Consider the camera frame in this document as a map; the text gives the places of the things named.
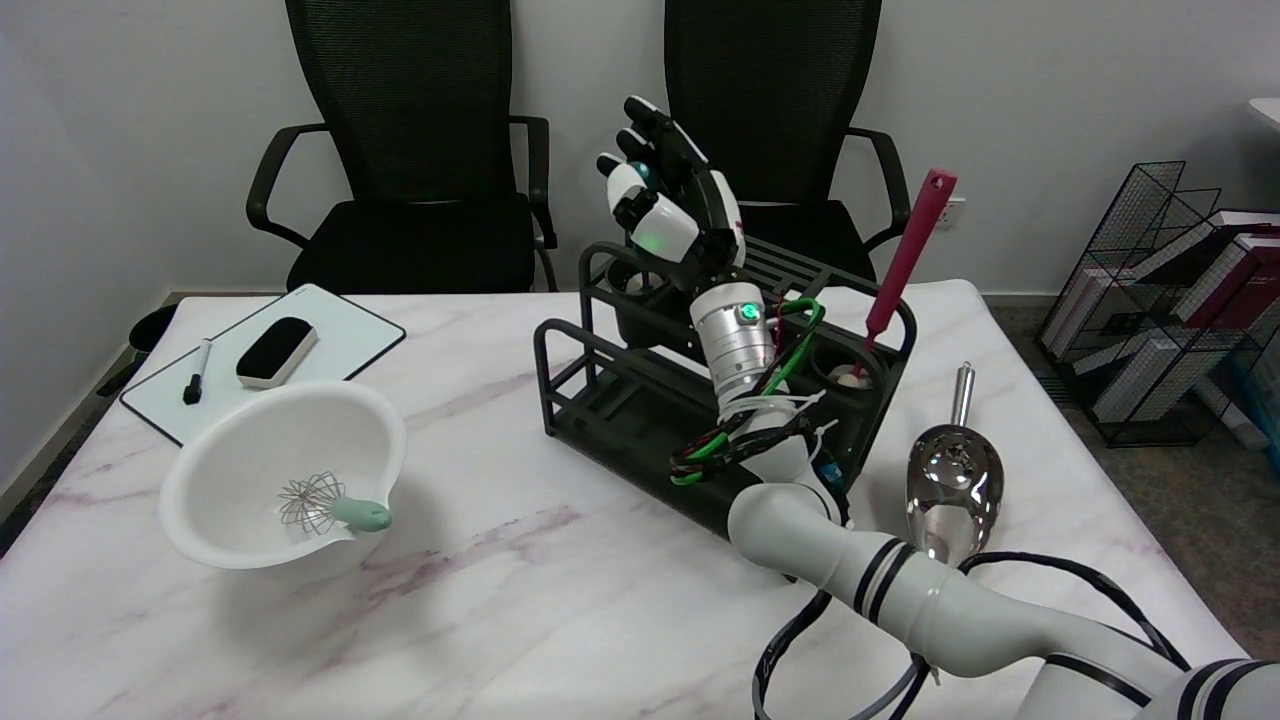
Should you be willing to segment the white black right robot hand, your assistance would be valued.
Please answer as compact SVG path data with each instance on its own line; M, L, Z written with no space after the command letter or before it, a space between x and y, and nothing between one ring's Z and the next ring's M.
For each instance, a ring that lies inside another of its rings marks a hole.
M607 206L671 284L698 293L745 263L739 201L675 118L637 95L626 97L623 113L630 124L614 137L620 151L596 159Z

